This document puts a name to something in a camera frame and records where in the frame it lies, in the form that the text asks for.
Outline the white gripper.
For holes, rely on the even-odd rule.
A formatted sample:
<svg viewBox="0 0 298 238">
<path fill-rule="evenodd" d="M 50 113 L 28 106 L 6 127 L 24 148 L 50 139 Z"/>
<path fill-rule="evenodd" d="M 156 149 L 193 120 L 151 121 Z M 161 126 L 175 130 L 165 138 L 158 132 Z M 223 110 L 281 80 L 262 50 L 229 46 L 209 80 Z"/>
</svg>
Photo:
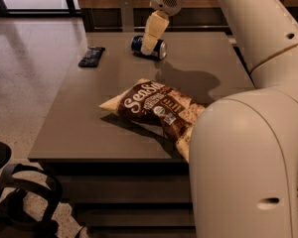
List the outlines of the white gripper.
<svg viewBox="0 0 298 238">
<path fill-rule="evenodd" d="M 141 53 L 148 56 L 156 47 L 169 25 L 169 16 L 179 13 L 187 0 L 150 0 L 154 10 L 147 19 L 145 33 L 142 39 Z"/>
</svg>

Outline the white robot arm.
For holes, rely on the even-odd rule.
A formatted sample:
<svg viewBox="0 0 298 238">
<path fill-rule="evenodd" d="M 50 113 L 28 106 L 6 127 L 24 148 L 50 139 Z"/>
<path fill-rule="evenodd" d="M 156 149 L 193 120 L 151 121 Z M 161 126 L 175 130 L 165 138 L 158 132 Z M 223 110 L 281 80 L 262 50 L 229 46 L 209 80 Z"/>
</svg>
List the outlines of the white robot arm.
<svg viewBox="0 0 298 238">
<path fill-rule="evenodd" d="M 193 129 L 197 238 L 298 238 L 298 23 L 279 0 L 218 2 L 254 88 Z"/>
</svg>

